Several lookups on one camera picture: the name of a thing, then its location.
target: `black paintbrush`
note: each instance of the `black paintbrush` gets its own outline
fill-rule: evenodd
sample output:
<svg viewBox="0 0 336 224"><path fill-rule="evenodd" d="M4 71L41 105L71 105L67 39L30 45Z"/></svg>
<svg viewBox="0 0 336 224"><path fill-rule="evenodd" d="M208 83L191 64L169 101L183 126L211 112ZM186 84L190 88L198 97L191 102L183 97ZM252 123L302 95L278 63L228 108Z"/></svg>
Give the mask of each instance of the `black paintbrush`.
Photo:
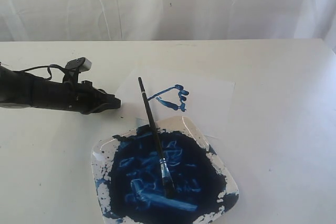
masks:
<svg viewBox="0 0 336 224"><path fill-rule="evenodd" d="M143 102L145 104L145 108L146 108L146 112L147 112L147 116L148 116L148 120L149 120L149 126L152 130L152 133L153 133L156 151L157 151L157 153L160 157L161 177L162 177L162 183L163 183L165 196L167 198L172 198L172 197L174 197L174 193L175 193L174 183L173 183L172 177L170 175L170 172L168 170L166 160L165 160L164 155L163 155L162 144L161 144L161 141L160 141L160 138L159 138L158 130L157 130L156 125L155 125L155 121L154 121L154 118L153 118L151 108L149 107L147 95L146 95L146 92L145 92L145 88L143 87L141 77L139 77L138 80L139 80L139 85L140 85L140 89L141 89L141 92L142 92Z"/></svg>

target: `white paper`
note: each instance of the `white paper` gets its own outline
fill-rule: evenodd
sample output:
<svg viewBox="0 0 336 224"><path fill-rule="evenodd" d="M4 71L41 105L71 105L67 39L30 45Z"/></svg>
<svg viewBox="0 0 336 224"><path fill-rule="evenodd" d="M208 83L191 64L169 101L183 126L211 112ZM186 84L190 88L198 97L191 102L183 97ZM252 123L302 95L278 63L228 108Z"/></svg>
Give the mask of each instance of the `white paper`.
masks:
<svg viewBox="0 0 336 224"><path fill-rule="evenodd" d="M203 134L216 138L223 136L234 90L233 82L161 69L135 69L116 91L115 96L122 101L119 111L121 116L133 116L145 120L147 114L138 77L143 80L148 98L176 84L182 85L184 90L189 92L189 95L185 95L185 112L167 108L157 99L150 100L156 121L184 115L188 116ZM181 105L178 92L178 89L172 89L160 97L164 101Z"/></svg>

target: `square plate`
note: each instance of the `square plate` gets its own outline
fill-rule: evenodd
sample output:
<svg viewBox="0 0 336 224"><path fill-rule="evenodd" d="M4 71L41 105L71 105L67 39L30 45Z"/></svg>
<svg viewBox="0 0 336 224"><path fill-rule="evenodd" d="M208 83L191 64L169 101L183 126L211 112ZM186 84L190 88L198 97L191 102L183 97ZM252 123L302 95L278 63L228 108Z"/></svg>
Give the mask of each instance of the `square plate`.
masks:
<svg viewBox="0 0 336 224"><path fill-rule="evenodd" d="M106 224L207 224L230 210L238 187L189 118L156 122L175 197L167 199L148 125L98 142L91 163Z"/></svg>

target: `white curtain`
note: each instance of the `white curtain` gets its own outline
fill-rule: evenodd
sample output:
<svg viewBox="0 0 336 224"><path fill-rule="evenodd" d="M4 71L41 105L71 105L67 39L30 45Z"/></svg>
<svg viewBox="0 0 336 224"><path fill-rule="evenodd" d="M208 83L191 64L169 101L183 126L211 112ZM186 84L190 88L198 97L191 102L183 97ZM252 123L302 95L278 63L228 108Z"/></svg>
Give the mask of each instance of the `white curtain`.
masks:
<svg viewBox="0 0 336 224"><path fill-rule="evenodd" d="M336 0L0 0L0 40L323 38Z"/></svg>

